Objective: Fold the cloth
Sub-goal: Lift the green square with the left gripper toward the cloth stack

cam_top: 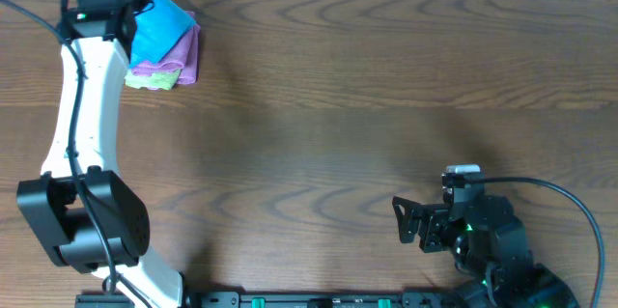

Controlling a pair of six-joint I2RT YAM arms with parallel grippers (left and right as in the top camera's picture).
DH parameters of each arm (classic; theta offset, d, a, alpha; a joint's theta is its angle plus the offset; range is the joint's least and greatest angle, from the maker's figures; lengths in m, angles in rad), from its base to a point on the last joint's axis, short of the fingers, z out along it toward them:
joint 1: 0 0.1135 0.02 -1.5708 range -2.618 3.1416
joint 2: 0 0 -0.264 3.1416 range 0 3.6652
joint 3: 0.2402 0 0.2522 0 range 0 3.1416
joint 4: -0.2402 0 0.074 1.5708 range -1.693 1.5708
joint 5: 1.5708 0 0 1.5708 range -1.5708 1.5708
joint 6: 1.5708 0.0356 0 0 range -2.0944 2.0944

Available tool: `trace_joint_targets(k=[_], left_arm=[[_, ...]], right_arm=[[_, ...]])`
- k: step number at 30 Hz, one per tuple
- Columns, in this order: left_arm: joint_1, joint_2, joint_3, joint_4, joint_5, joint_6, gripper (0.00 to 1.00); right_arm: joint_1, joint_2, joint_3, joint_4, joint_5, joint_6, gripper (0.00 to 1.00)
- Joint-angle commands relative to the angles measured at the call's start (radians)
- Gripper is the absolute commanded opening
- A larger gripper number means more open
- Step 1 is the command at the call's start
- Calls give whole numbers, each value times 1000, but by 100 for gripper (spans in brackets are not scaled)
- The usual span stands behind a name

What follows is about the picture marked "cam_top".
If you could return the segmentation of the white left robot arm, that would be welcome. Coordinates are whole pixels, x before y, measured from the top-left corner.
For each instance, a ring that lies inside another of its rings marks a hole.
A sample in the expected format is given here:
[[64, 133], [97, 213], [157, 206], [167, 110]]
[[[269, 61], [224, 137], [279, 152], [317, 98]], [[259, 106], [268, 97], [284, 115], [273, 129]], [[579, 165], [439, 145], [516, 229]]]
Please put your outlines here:
[[120, 177], [117, 129], [135, 17], [152, 0], [61, 0], [51, 31], [61, 45], [57, 124], [37, 179], [16, 202], [56, 266], [102, 282], [94, 307], [180, 307], [182, 275], [150, 247], [145, 204]]

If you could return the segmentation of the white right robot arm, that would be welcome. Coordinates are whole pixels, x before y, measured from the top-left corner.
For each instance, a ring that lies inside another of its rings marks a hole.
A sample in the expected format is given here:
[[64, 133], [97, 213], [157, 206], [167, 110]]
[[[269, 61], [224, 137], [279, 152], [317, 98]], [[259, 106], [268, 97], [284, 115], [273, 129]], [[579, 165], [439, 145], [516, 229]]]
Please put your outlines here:
[[402, 243], [448, 251], [457, 270], [476, 279], [459, 292], [469, 307], [577, 307], [571, 289], [534, 260], [523, 223], [504, 197], [453, 197], [421, 205], [392, 199]]

